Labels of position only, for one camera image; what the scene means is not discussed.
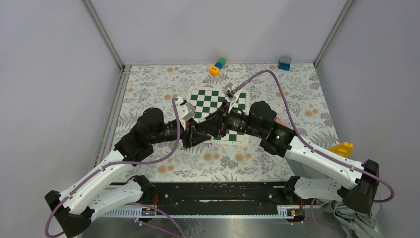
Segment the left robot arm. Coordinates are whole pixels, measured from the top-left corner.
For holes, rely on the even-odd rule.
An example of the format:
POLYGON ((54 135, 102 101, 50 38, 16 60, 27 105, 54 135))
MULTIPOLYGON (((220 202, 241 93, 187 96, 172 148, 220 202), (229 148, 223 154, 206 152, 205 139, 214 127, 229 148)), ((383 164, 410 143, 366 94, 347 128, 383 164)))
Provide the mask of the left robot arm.
POLYGON ((97 216, 120 205, 152 201, 152 184, 142 176, 129 182, 125 189, 115 189, 103 197, 96 196, 116 178, 135 166, 152 165, 169 159, 181 143, 196 146, 217 137, 219 127, 210 118, 196 122, 194 110, 187 106, 174 108, 175 120, 165 123, 159 108, 148 108, 132 129, 114 146, 97 166, 73 186, 61 192, 51 190, 45 200, 52 210, 45 235, 51 238, 49 226, 55 218, 62 234, 73 238, 86 230, 97 216))

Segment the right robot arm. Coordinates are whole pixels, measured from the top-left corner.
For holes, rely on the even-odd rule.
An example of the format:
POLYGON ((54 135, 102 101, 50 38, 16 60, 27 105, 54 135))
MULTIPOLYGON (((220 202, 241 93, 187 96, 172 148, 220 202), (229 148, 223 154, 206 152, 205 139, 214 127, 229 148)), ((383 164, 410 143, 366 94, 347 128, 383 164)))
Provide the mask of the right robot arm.
POLYGON ((354 161, 307 142, 295 130, 277 122, 277 113, 265 101, 253 103, 249 114, 230 112, 229 106, 224 101, 215 112, 199 119, 199 130, 214 138, 225 136, 228 130, 258 137, 260 147, 269 154, 300 162, 329 177, 330 184, 315 179, 316 186, 311 179, 291 178, 291 186, 284 190, 288 203, 309 198, 334 200, 359 213, 371 212, 378 189, 377 162, 354 161))

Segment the person's hand painted nails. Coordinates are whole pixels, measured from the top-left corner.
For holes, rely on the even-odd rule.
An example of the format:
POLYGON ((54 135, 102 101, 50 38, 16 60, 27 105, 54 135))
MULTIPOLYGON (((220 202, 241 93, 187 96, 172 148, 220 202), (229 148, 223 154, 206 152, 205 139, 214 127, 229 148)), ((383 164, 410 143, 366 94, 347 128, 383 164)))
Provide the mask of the person's hand painted nails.
POLYGON ((279 123, 279 124, 281 124, 283 126, 286 126, 286 123, 283 122, 280 118, 276 118, 275 121, 276 121, 276 123, 279 123))

